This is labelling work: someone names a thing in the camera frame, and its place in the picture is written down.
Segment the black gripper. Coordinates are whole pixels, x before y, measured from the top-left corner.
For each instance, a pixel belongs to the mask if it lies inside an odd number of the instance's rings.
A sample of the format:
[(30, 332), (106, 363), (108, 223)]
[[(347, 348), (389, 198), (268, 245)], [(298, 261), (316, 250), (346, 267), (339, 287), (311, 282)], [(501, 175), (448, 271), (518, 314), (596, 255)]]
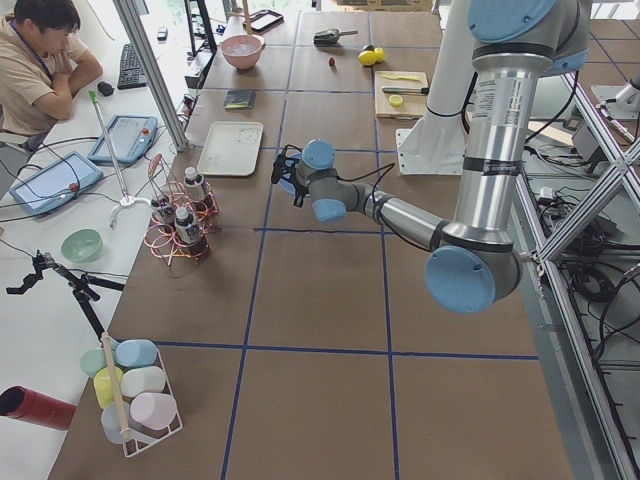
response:
[(294, 179), (296, 173), (296, 165), (301, 160), (302, 150), (294, 145), (287, 144), (276, 155), (271, 173), (271, 183), (279, 185), (285, 192), (294, 195), (293, 205), (302, 207), (306, 195), (297, 193), (297, 182)]

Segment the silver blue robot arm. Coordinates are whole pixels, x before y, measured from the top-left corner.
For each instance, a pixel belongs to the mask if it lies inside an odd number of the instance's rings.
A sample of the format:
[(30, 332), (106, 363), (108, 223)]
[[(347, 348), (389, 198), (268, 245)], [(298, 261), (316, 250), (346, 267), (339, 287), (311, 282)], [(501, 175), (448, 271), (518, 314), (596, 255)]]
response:
[(361, 213), (430, 252), (425, 283), (444, 308), (470, 314), (511, 294), (521, 261), (507, 229), (538, 81), (576, 71), (588, 52), (587, 1), (455, 1), (423, 118), (399, 143), (406, 167), (452, 161), (461, 171), (445, 220), (339, 176), (336, 152), (314, 139), (279, 154), (271, 180), (309, 201), (323, 223)]

